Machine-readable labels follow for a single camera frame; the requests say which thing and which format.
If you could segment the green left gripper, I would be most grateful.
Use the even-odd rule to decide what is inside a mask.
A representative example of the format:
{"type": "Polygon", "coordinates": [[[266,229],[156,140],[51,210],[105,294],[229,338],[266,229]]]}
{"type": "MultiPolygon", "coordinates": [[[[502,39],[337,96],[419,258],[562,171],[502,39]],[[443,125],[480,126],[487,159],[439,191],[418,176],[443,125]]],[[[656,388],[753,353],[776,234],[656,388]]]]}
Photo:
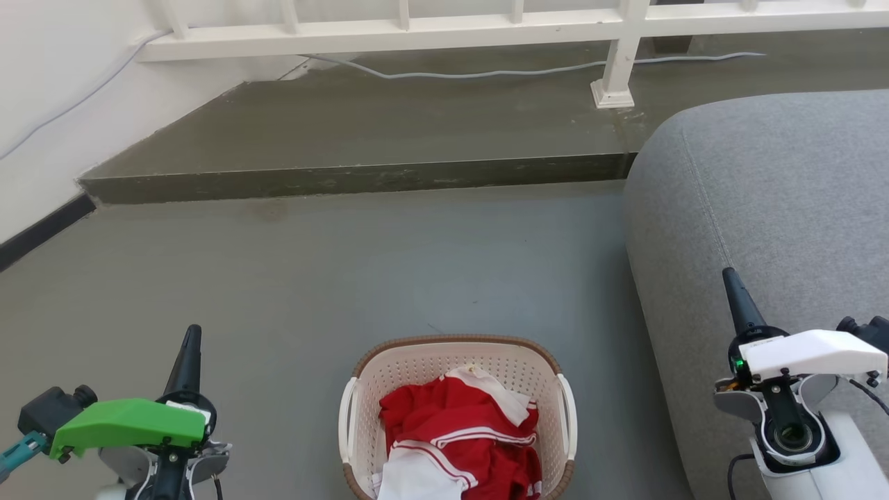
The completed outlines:
{"type": "Polygon", "coordinates": [[[53,459],[80,456],[88,449],[148,447],[198,449],[212,435],[218,412],[200,394],[202,327],[189,325],[159,401],[115,399],[75,401],[73,415],[53,435],[53,459]]]}

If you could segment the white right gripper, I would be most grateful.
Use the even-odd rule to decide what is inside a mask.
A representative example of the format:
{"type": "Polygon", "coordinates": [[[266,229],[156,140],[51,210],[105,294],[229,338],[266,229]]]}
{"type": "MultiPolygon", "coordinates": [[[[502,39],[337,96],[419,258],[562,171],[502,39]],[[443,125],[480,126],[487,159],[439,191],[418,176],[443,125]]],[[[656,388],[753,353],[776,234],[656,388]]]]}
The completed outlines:
{"type": "Polygon", "coordinates": [[[787,333],[768,326],[734,268],[722,269],[725,294],[736,330],[729,348],[731,380],[755,386],[772,379],[788,380],[828,374],[864,376],[876,373],[882,382],[887,354],[853,333],[813,329],[787,333]]]}

